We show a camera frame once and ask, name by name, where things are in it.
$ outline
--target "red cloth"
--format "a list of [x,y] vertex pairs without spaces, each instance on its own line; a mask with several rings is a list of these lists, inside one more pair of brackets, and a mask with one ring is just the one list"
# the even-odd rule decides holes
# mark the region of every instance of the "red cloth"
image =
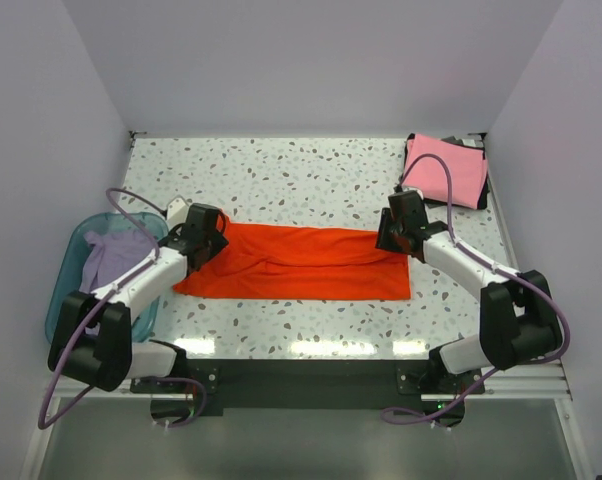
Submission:
[[375,248],[377,233],[227,221],[230,242],[174,286],[209,298],[406,300],[406,255]]

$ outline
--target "speckled countertop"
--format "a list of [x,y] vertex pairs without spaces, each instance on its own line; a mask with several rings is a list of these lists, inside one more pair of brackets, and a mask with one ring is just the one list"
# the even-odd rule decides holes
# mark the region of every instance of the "speckled countertop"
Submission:
[[[376,231],[402,170],[400,139],[138,139],[124,186],[159,205],[174,195],[221,207],[233,221]],[[455,208],[458,235],[506,263],[488,209]],[[148,210],[123,198],[131,211]],[[428,210],[445,220],[445,208]],[[409,301],[205,299],[166,292],[155,339],[215,358],[427,358],[476,333],[478,304],[445,274],[410,261]]]

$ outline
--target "white wall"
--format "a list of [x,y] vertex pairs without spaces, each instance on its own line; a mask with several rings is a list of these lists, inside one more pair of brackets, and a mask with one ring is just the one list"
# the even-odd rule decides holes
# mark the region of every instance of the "white wall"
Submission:
[[485,131],[560,0],[65,0],[126,124]]
[[488,148],[520,263],[571,320],[565,367],[602,473],[602,0],[565,0]]
[[69,235],[104,209],[125,139],[60,0],[0,0],[0,479],[17,478],[36,423]]

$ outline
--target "pink towel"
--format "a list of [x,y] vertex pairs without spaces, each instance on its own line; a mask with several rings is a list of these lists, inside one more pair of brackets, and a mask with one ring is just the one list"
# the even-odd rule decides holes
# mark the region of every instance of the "pink towel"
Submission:
[[[452,203],[476,209],[488,173],[488,162],[483,152],[417,134],[413,140],[408,140],[408,158],[404,173],[414,160],[424,153],[438,155],[450,169]],[[448,200],[445,173],[439,162],[432,158],[419,161],[403,185],[420,189],[426,198],[441,202]]]

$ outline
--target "purple cable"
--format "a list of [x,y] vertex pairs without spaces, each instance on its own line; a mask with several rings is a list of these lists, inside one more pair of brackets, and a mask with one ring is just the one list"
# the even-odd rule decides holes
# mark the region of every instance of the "purple cable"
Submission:
[[[152,248],[154,250],[154,259],[147,260],[146,262],[140,264],[137,268],[135,268],[132,272],[130,272],[130,274],[128,274],[126,277],[124,277],[117,284],[116,287],[113,287],[112,290],[110,290],[101,300],[99,300],[99,302],[97,302],[97,304],[88,312],[88,314],[85,316],[85,318],[81,321],[79,326],[76,328],[76,330],[70,337],[70,340],[68,340],[68,344],[65,346],[65,348],[63,349],[63,352],[61,353],[61,356],[59,357],[59,361],[57,362],[57,366],[55,367],[54,372],[52,374],[52,379],[50,380],[50,384],[48,385],[48,388],[46,389],[45,395],[43,396],[43,402],[41,403],[41,409],[39,410],[39,421],[37,423],[39,429],[41,429],[41,430],[45,430],[46,428],[53,425],[59,418],[61,418],[66,413],[68,413],[68,411],[72,407],[74,407],[79,402],[79,400],[81,400],[90,390],[92,390],[92,388],[94,388],[92,386],[88,386],[88,387],[84,388],[77,396],[75,396],[72,400],[70,400],[70,402],[67,405],[65,405],[61,410],[59,410],[54,416],[52,416],[49,419],[46,419],[48,408],[50,408],[50,402],[52,401],[52,397],[54,395],[54,390],[56,389],[56,386],[59,383],[59,379],[61,378],[61,372],[63,370],[63,367],[65,367],[65,364],[68,361],[68,357],[70,356],[70,353],[72,352],[72,349],[76,345],[77,341],[81,337],[83,331],[86,329],[86,327],[88,326],[90,321],[94,318],[94,316],[97,314],[97,312],[99,312],[99,310],[101,310],[101,308],[114,296],[114,294],[118,290],[120,290],[122,287],[127,285],[133,278],[135,278],[139,274],[145,272],[148,268],[150,268],[152,265],[154,265],[155,261],[159,258],[159,254],[161,251],[160,247],[159,247],[159,242],[157,242],[156,238],[154,238],[154,235],[152,235],[148,231],[148,229],[146,229],[143,226],[143,224],[141,224],[141,222],[136,220],[132,215],[130,215],[128,212],[126,212],[123,208],[121,208],[121,206],[117,203],[117,201],[112,197],[113,192],[130,195],[132,197],[135,197],[135,198],[141,200],[142,202],[147,203],[148,205],[150,205],[151,207],[153,207],[159,211],[161,211],[161,209],[159,209],[155,204],[153,204],[149,200],[143,198],[141,195],[137,195],[136,193],[130,192],[128,190],[124,190],[122,188],[109,188],[108,190],[106,190],[106,193],[105,193],[106,196],[108,197],[108,201],[112,204],[112,206],[119,213],[121,213],[126,219],[128,219],[135,227],[137,227],[139,230],[141,230],[148,237],[148,239],[152,243]],[[169,381],[168,379],[157,379],[157,380],[158,381]],[[207,394],[205,392],[205,387],[203,385],[201,385],[199,382],[197,382],[196,380],[189,379],[189,378],[172,378],[171,381],[173,381],[173,382],[180,381],[180,382],[191,383],[193,385],[196,385],[197,388],[203,392],[203,402],[201,403],[201,407],[199,408],[199,411],[195,415],[193,415],[191,417],[191,419],[188,419],[184,422],[174,425],[174,426],[182,426],[184,424],[190,423],[191,421],[193,421],[195,418],[197,418],[201,414],[201,412],[203,411],[203,407],[205,407]]]
[[[165,214],[165,210],[163,210],[162,208],[160,208],[159,206],[157,206],[154,202],[151,202],[150,200],[148,200],[145,197],[142,197],[141,195],[139,195],[138,193],[134,193],[131,192],[130,190],[126,190],[125,188],[116,188],[116,187],[111,187],[108,188],[106,190],[106,195],[108,195],[108,200],[110,200],[110,203],[112,203],[112,199],[109,196],[108,192],[117,192],[117,193],[123,193],[124,195],[127,195],[128,197],[134,197],[137,200],[141,200],[143,203],[145,203],[146,205],[148,205],[149,207],[154,208],[157,212],[159,212],[161,215]],[[123,209],[119,207],[119,204],[115,204],[112,203],[112,205],[114,206],[114,208],[116,208],[119,212],[123,213]]]
[[[480,265],[491,269],[492,268],[491,263],[487,262],[483,258],[476,255],[474,252],[472,252],[470,249],[468,249],[465,245],[463,245],[462,242],[459,242],[456,239],[456,236],[454,234],[454,228],[452,227],[452,175],[450,174],[450,169],[448,168],[448,166],[445,164],[445,162],[443,161],[443,159],[441,157],[439,157],[438,155],[435,155],[433,153],[424,153],[423,155],[419,155],[414,160],[412,165],[410,165],[410,167],[406,170],[405,174],[403,175],[403,178],[401,179],[401,185],[403,185],[403,183],[405,182],[405,179],[408,177],[408,175],[410,174],[410,172],[412,171],[414,166],[417,163],[419,163],[421,160],[423,160],[424,158],[432,158],[432,159],[436,160],[437,162],[439,162],[439,164],[443,168],[443,171],[445,172],[446,180],[448,183],[447,217],[448,217],[448,233],[450,234],[450,238],[455,243],[456,247],[459,248],[459,250],[461,250],[464,254],[466,254],[468,257],[470,257],[472,260],[479,263]],[[506,272],[505,270],[502,270],[498,267],[495,268],[494,271],[495,271],[495,273],[501,275],[502,277],[505,277],[508,280],[517,282],[519,285],[521,285],[525,288],[528,288],[529,290],[534,292],[536,295],[541,297],[554,310],[554,312],[556,313],[556,315],[559,319],[559,322],[561,323],[561,327],[563,328],[563,344],[556,352],[554,352],[552,355],[549,355],[542,359],[532,360],[527,363],[528,364],[542,364],[542,363],[552,362],[554,360],[561,358],[561,356],[566,352],[566,350],[570,346],[570,326],[568,325],[568,320],[566,319],[565,314],[563,313],[561,308],[559,308],[557,303],[554,300],[552,300],[552,298],[550,298],[550,296],[547,295],[543,290],[541,290],[536,285],[531,284],[527,280],[524,280],[521,277],[517,277],[516,275]],[[497,368],[493,368],[492,370],[489,370],[488,372],[483,374],[483,376],[481,376],[481,378],[479,378],[476,382],[474,382],[472,385],[470,385],[461,395],[459,395],[457,398],[455,398],[452,402],[450,402],[448,405],[443,407],[441,410],[437,410],[436,412],[431,413],[430,415],[423,415],[420,412],[417,412],[415,410],[405,408],[405,407],[388,407],[388,408],[384,408],[381,411],[381,419],[392,425],[414,425],[417,423],[436,421],[437,418],[446,414],[447,412],[452,410],[454,407],[456,407],[459,403],[461,403],[470,393],[472,393],[474,390],[479,388],[479,386],[482,385],[483,382],[485,382],[488,378],[490,378],[492,375],[497,373],[497,371],[498,371]],[[419,418],[402,421],[397,418],[388,416],[388,414],[394,413],[394,412],[407,413],[410,415],[415,415]]]

